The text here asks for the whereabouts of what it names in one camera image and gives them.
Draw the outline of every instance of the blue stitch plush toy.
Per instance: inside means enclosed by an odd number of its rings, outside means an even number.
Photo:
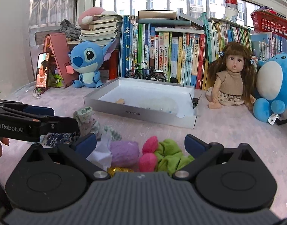
[[[287,109],[287,54],[280,53],[266,62],[258,61],[257,75],[259,98],[255,101],[254,116],[267,122],[269,117]]]
[[[90,41],[84,41],[76,45],[73,50],[69,52],[73,69],[80,73],[79,80],[74,80],[73,86],[75,88],[82,86],[98,88],[102,86],[103,83],[101,82],[99,68],[104,61],[110,58],[116,45],[117,39],[108,43],[103,49]]]

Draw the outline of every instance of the model bicycle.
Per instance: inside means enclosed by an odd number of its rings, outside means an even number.
[[[131,79],[153,80],[153,81],[160,81],[160,82],[166,81],[166,77],[163,73],[163,70],[155,70],[155,66],[151,66],[148,69],[138,68],[139,65],[140,64],[135,64],[134,71],[133,70],[127,71],[124,77],[131,78]],[[148,71],[148,75],[146,75],[145,73],[141,73],[140,70]]]

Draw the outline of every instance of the red basket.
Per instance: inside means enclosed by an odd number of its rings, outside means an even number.
[[[253,19],[255,32],[271,31],[287,40],[286,19],[265,11],[253,12],[251,18]]]

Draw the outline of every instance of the doll's floral skirt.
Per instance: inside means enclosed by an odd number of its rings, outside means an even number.
[[[206,92],[206,97],[211,97],[212,88],[210,87]],[[242,100],[242,96],[238,95],[228,95],[226,93],[222,93],[221,91],[218,91],[218,101],[223,106],[233,106],[233,105],[242,105],[244,101]]]

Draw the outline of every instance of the smartphone screen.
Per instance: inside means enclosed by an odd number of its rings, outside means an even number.
[[[49,53],[41,53],[38,55],[37,72],[36,72],[36,88],[46,90],[48,88],[47,72],[49,68]]]

